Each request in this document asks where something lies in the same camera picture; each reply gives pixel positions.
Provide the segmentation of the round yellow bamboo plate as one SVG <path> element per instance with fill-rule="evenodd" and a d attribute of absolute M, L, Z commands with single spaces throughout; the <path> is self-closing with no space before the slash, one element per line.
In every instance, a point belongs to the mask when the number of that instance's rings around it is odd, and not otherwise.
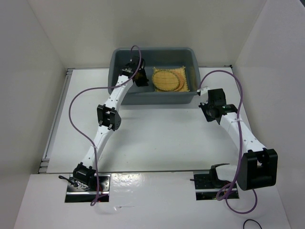
<path fill-rule="evenodd" d="M 171 71 L 157 71 L 152 75 L 153 85 L 161 91 L 174 91 L 181 84 L 178 74 Z"/>

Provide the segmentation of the round orange woven plate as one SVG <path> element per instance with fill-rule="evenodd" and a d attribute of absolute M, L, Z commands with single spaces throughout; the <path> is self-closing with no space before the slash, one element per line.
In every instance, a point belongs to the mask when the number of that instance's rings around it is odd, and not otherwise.
<path fill-rule="evenodd" d="M 185 92 L 187 91 L 187 83 L 186 83 L 186 79 L 185 79 L 185 76 L 184 76 L 184 73 L 183 73 L 183 69 L 178 69 L 178 70 L 175 70 L 175 72 L 178 74 L 179 76 L 179 79 L 180 79 L 180 84 L 178 86 L 178 88 L 175 90 L 176 92 Z"/>

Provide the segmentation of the square woven bamboo tray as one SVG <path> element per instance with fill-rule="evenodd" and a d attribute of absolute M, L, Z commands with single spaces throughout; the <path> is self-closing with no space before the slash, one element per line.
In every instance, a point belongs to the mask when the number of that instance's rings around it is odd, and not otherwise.
<path fill-rule="evenodd" d="M 173 73 L 176 73 L 175 72 L 175 70 L 178 70 L 178 69 L 183 69 L 183 73 L 184 73 L 184 76 L 185 76 L 185 79 L 186 79 L 186 73 L 185 73 L 185 67 L 183 66 L 183 67 L 180 67 L 180 68 L 175 68 L 175 69 L 160 69 L 160 68 L 153 68 L 153 74 L 155 73 L 155 72 L 157 72 L 157 71 L 171 71 L 171 72 L 173 72 Z M 188 92 L 189 91 L 189 86 L 188 86 L 188 83 L 187 83 L 187 86 L 186 86 L 186 88 L 187 88 L 187 91 L 185 91 L 185 92 Z"/>

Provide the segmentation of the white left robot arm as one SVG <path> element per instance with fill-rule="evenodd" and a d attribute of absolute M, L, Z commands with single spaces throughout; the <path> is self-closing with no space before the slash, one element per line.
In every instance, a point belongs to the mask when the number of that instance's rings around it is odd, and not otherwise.
<path fill-rule="evenodd" d="M 74 181 L 83 190 L 99 190 L 100 183 L 96 178 L 98 159 L 110 136 L 121 125 L 122 119 L 119 115 L 119 108 L 127 91 L 134 83 L 137 86 L 148 85 L 144 67 L 145 60 L 133 56 L 130 62 L 122 68 L 116 85 L 111 87 L 112 92 L 107 101 L 97 107 L 98 129 L 96 136 L 87 154 L 73 171 Z"/>

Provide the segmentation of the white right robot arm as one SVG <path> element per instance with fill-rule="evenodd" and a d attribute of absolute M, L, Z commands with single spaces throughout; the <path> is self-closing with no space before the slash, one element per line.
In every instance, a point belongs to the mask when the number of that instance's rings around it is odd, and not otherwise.
<path fill-rule="evenodd" d="M 209 183 L 220 187 L 225 181 L 237 181 L 241 190 L 271 187 L 276 184 L 278 154 L 257 140 L 251 130 L 237 114 L 234 104 L 228 104 L 223 89 L 205 87 L 197 91 L 204 97 L 200 103 L 207 122 L 216 121 L 230 136 L 241 151 L 236 166 L 217 164 L 211 166 Z"/>

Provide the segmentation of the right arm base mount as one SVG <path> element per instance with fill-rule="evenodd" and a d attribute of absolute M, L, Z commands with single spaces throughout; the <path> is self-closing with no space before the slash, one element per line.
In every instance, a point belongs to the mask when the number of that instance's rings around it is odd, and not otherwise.
<path fill-rule="evenodd" d="M 209 170 L 195 171 L 190 181 L 194 183 L 196 200 L 216 200 L 216 194 L 229 181 L 215 180 Z"/>

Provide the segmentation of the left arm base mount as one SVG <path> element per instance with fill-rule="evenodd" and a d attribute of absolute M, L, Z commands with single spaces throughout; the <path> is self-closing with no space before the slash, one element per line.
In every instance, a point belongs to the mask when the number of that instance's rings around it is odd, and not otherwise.
<path fill-rule="evenodd" d="M 73 178 L 72 174 L 69 174 L 68 177 L 59 175 L 58 178 L 68 182 L 65 203 L 90 203 L 95 199 L 97 191 L 99 197 L 97 203 L 109 202 L 111 184 L 110 174 L 99 174 L 100 184 L 98 188 L 81 184 Z"/>

